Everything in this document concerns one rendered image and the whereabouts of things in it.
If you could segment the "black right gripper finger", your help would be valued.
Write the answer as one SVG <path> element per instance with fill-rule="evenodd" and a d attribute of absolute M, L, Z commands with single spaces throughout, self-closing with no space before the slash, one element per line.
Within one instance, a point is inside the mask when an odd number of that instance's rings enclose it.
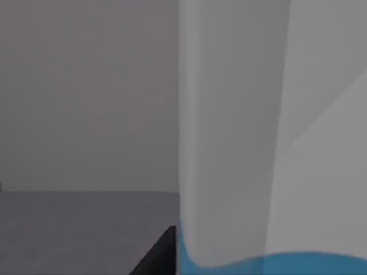
<path fill-rule="evenodd" d="M 169 226 L 129 275 L 177 275 L 177 227 Z"/>

